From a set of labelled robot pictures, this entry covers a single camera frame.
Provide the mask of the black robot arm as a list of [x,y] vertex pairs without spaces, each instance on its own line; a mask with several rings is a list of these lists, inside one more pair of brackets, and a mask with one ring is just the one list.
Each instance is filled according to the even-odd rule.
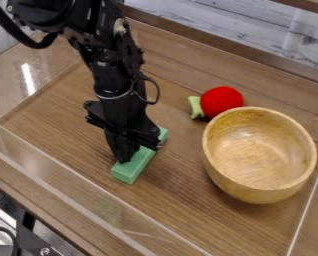
[[138,47],[116,0],[8,0],[16,23],[67,39],[94,77],[96,99],[84,103],[87,122],[104,130],[118,161],[143,146],[159,147],[159,127],[146,108],[151,78],[142,72]]

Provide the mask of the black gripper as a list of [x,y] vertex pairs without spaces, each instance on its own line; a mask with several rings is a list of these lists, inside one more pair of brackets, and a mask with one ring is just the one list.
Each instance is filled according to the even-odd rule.
[[131,112],[126,106],[110,106],[102,101],[86,101],[84,109],[87,122],[104,130],[118,161],[130,162],[141,146],[159,149],[159,126],[145,109]]

